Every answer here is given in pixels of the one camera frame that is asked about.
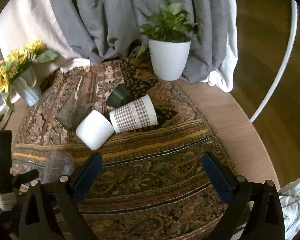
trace white cup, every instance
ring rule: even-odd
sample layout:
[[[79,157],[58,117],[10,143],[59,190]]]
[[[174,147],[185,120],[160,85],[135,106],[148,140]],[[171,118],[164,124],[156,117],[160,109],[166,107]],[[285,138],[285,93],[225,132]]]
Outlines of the white cup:
[[[93,151],[99,149],[114,133],[111,123],[93,110],[77,127],[76,135]]]
[[[110,112],[109,116],[117,133],[158,124],[154,106],[148,95],[117,108]]]

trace wooden floor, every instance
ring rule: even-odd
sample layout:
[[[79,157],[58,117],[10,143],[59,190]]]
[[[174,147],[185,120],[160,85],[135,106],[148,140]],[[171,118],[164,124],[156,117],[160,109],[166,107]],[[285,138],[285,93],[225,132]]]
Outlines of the wooden floor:
[[[290,0],[237,0],[239,61],[231,94],[251,117],[272,84],[287,46]],[[255,120],[281,186],[300,177],[300,8],[293,52],[269,103]]]

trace potted plant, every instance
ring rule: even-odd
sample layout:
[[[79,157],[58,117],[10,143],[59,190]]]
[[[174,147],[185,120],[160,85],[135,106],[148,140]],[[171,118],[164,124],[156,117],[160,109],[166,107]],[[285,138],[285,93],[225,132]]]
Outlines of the potted plant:
[[[191,34],[197,34],[197,23],[190,22],[188,12],[182,10],[181,3],[168,7],[160,4],[161,13],[147,17],[150,22],[140,27],[142,35],[149,37],[150,57],[155,75],[172,81],[181,77],[188,59]]]
[[[5,60],[0,61],[0,94],[9,108],[13,110],[10,86],[29,106],[38,102],[42,92],[32,64],[50,62],[56,57],[55,51],[47,49],[42,41],[37,40],[20,50],[13,50]]]

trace paisley pattern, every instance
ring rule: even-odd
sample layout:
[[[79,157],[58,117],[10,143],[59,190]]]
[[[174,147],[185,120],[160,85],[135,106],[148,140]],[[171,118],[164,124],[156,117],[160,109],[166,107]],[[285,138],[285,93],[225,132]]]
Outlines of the paisley pattern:
[[[13,150],[13,172],[37,168],[49,155],[68,154],[81,165],[91,151],[56,116],[74,91],[85,91],[86,104],[104,109],[120,83],[133,99],[148,94],[158,125],[114,134],[98,150],[104,161],[84,203],[78,207],[99,239],[201,239],[209,235],[226,205],[206,174],[206,151],[233,170],[229,156],[203,114],[175,82],[156,78],[149,62],[110,61],[78,68],[55,80],[28,112]],[[61,215],[61,229],[71,238]]]

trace light blue vase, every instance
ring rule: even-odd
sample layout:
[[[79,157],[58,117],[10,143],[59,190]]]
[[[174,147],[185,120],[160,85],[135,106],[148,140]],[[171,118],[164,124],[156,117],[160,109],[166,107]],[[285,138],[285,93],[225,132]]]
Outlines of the light blue vase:
[[[33,88],[29,89],[29,87],[33,86],[34,82],[35,72],[32,67],[29,67],[11,83],[15,91],[27,102],[29,106],[36,104],[42,95],[39,84],[36,84]]]

